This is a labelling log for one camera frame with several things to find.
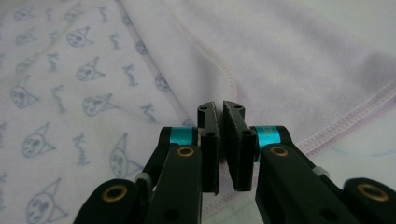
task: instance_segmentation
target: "brass ring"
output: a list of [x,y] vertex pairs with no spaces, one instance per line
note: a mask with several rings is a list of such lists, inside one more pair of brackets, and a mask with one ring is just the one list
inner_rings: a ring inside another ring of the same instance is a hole
[[384,190],[371,184],[359,184],[358,190],[362,195],[366,196],[367,198],[381,203],[386,202],[389,199],[388,194]]
[[114,203],[121,200],[127,191],[128,189],[124,185],[113,185],[103,192],[102,199],[107,203]]
[[271,147],[270,151],[277,156],[287,156],[289,152],[283,147]]
[[194,149],[190,147],[181,147],[177,150],[177,155],[180,157],[190,157],[194,154]]

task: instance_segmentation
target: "brass screw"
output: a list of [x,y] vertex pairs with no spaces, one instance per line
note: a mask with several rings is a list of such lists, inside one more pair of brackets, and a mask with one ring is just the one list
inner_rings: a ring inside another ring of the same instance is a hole
[[177,155],[180,157],[190,157],[194,154],[194,149],[190,147],[181,147],[177,150]]
[[127,191],[128,189],[124,185],[113,185],[103,192],[102,199],[107,203],[114,203],[121,200]]
[[287,156],[289,152],[283,147],[271,147],[270,151],[277,156]]
[[384,190],[371,184],[359,184],[358,190],[362,195],[374,201],[383,203],[389,200],[389,196]]

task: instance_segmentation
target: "fabric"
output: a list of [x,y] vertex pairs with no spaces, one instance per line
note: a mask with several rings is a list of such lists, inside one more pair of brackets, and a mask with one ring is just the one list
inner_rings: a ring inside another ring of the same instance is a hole
[[[35,0],[0,15],[2,223],[72,223],[209,101],[312,154],[396,92],[393,58],[296,1]],[[227,173],[204,216],[237,195]]]

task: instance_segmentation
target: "teal tape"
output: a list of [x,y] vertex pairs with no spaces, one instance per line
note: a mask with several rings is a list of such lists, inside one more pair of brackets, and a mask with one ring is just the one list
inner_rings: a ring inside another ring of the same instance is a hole
[[259,157],[256,161],[260,162],[262,148],[269,144],[280,143],[280,134],[276,126],[255,126],[255,128],[259,139]]
[[171,144],[192,145],[192,128],[191,127],[173,127],[170,137]]

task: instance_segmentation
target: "folded cloth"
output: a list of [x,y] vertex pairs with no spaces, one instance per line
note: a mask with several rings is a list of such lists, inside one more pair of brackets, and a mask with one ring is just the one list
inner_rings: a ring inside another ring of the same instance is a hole
[[[72,223],[99,184],[134,180],[162,126],[192,125],[208,101],[244,105],[251,125],[285,125],[313,153],[396,92],[393,58],[294,1],[36,0],[0,10],[6,224]],[[203,215],[234,196],[221,166],[220,195],[205,196]]]

